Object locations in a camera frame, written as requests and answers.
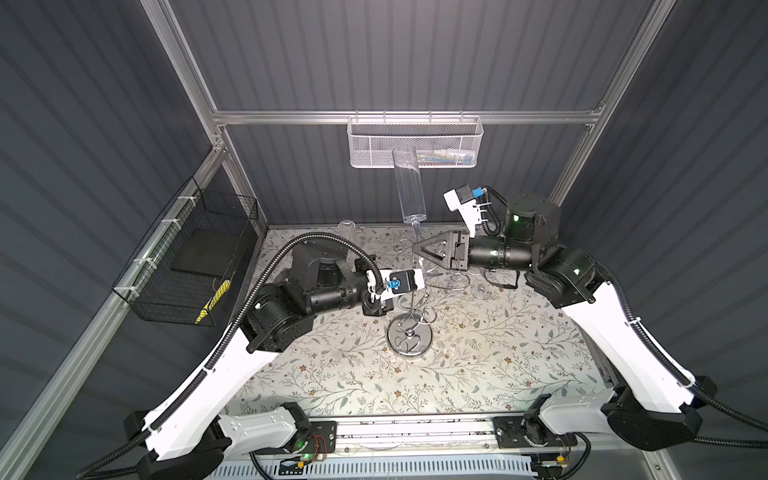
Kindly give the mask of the glass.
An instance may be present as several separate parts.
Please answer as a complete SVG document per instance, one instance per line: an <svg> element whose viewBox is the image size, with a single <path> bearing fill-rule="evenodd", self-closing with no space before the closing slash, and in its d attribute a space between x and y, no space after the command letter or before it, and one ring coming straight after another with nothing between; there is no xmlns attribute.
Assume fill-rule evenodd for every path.
<svg viewBox="0 0 768 480"><path fill-rule="evenodd" d="M394 149L392 157L402 220L412 228L418 243L427 212L417 151L414 147Z"/></svg>
<svg viewBox="0 0 768 480"><path fill-rule="evenodd" d="M470 289L471 282L468 272L453 272L447 276L446 288L449 292L466 292Z"/></svg>
<svg viewBox="0 0 768 480"><path fill-rule="evenodd" d="M472 287L473 296L480 301L493 300L496 296L496 289L487 282L480 282Z"/></svg>

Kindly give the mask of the clear champagne flute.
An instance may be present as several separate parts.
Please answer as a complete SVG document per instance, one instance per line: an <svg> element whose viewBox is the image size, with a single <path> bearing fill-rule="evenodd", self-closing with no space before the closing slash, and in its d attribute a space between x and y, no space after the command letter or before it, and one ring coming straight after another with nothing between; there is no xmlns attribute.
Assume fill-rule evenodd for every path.
<svg viewBox="0 0 768 480"><path fill-rule="evenodd" d="M353 220L342 220L339 222L338 233L351 243L357 242L357 225Z"/></svg>

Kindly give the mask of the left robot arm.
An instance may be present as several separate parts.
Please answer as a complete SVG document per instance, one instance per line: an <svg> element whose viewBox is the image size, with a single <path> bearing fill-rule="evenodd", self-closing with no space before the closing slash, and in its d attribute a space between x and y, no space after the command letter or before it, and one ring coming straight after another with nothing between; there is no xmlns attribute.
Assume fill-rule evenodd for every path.
<svg viewBox="0 0 768 480"><path fill-rule="evenodd" d="M375 256L331 233L290 239L267 264L240 311L201 364L160 405L126 420L129 468L141 479L203 479L226 458L259 450L294 452L311 431L294 402L244 419L224 406L257 372L310 333L318 315L361 307L383 316L393 299L421 287L411 270L378 266Z"/></svg>

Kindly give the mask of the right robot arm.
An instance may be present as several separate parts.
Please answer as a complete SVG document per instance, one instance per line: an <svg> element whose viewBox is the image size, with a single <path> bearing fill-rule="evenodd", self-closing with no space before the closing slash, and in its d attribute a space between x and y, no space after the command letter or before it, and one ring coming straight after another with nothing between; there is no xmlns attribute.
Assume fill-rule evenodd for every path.
<svg viewBox="0 0 768 480"><path fill-rule="evenodd" d="M487 187L445 193L465 230L421 240L413 253L447 270L523 273L526 285L574 321L618 375L594 395L540 395L523 416L527 440L544 446L555 436L613 433L644 451L695 441L703 404L691 391L696 377L631 314L607 267L580 249L559 244L560 207L533 195L513 197L506 202L499 233L479 235L476 227L491 211L491 194Z"/></svg>

